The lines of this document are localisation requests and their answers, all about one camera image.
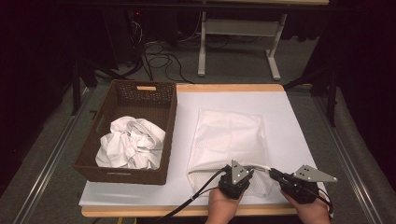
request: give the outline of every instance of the white table surface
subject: white table surface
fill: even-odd
[[[178,92],[177,117],[167,182],[164,186],[94,183],[87,181],[79,205],[166,206],[181,205],[192,195],[187,178],[191,143],[200,108],[262,114],[269,148],[268,166],[293,173],[303,164],[316,167],[300,125],[284,91]],[[285,204],[275,185],[265,198],[244,196],[241,204]],[[199,197],[191,205],[206,205]]]

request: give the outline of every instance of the white bag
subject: white bag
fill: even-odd
[[[198,191],[216,171],[235,160],[245,167],[257,168],[245,194],[265,196],[272,184],[263,171],[267,169],[267,152],[261,115],[201,109],[188,165],[191,186]],[[216,187],[223,174],[207,189]]]

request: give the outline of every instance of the brown basket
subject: brown basket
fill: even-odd
[[[91,182],[164,185],[171,155],[176,110],[175,83],[112,81],[73,167]],[[165,131],[163,154],[157,170],[105,168],[96,164],[100,138],[110,132],[112,121],[123,116],[146,119]]]

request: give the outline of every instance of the human hand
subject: human hand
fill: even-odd
[[[209,193],[209,216],[205,224],[227,224],[235,216],[238,200],[230,199],[219,189],[212,189]]]
[[[304,224],[329,224],[329,211],[326,203],[320,199],[316,199],[312,203],[299,204],[292,199],[283,190],[280,191],[283,196],[293,205],[297,210],[297,215]]]

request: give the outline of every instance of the white cloth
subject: white cloth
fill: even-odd
[[[191,186],[196,192],[216,171],[231,165],[232,160],[265,170],[267,152],[262,116],[201,109],[188,165]],[[216,187],[223,174],[207,188]],[[271,184],[267,173],[255,170],[245,194],[265,196]]]
[[[122,117],[111,122],[111,133],[100,139],[100,167],[158,169],[165,132],[146,119]]]

